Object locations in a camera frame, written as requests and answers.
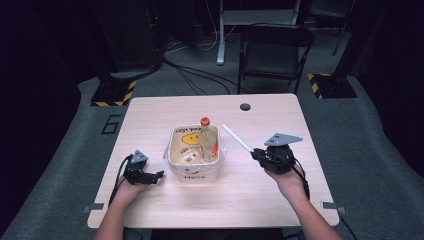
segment chair backrest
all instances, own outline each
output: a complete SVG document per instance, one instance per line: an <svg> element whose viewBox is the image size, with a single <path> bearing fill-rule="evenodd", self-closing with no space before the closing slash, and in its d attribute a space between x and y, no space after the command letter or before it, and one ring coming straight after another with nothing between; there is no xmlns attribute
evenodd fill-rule
<svg viewBox="0 0 424 240"><path fill-rule="evenodd" d="M241 43L257 42L310 48L314 34L297 25L255 23L246 26L241 33Z"/></svg>

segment person's right hand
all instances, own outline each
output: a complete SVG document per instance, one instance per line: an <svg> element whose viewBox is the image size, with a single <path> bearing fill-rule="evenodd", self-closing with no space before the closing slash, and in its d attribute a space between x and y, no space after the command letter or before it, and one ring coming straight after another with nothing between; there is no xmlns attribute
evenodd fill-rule
<svg viewBox="0 0 424 240"><path fill-rule="evenodd" d="M297 164L295 168L302 173L302 170ZM303 181L295 171L291 170L281 175L266 169L265 172L277 182L278 189L289 202L306 197Z"/></svg>

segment orange bottle cap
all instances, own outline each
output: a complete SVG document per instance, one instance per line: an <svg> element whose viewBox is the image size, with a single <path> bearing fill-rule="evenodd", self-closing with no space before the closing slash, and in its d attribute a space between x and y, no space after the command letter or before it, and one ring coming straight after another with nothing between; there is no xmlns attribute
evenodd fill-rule
<svg viewBox="0 0 424 240"><path fill-rule="evenodd" d="M211 120L209 120L209 118L208 118L208 117L202 117L202 118L200 119L200 124L201 124L202 126L209 126L209 124L211 124Z"/></svg>

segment wooden table top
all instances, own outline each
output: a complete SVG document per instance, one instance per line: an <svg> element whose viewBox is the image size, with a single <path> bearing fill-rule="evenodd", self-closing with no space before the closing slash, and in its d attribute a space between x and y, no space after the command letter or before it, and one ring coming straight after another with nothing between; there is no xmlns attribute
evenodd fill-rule
<svg viewBox="0 0 424 240"><path fill-rule="evenodd" d="M247 103L249 111L240 105ZM198 124L208 116L220 130L226 157L218 180L181 183L163 159L173 129ZM335 210L323 209L321 201L333 202L297 97L293 94L219 95L134 98L130 102L111 154L88 226L98 228L107 210L119 166L140 150L149 157L145 172L165 170L157 185L142 192L128 208L125 226L133 228L261 228L300 226L294 211L277 185L222 125L228 126L251 148L265 149L275 133L302 137L291 143L295 157L307 175L311 202L327 222L339 222Z"/></svg>

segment clear plastic bottle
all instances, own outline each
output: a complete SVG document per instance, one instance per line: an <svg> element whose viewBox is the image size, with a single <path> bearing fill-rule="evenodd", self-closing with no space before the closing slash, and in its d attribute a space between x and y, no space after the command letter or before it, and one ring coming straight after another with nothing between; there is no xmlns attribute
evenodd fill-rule
<svg viewBox="0 0 424 240"><path fill-rule="evenodd" d="M211 131L208 117L200 119L199 147L200 154L204 161L212 162L215 160L215 155L218 150L218 142L216 133Z"/></svg>

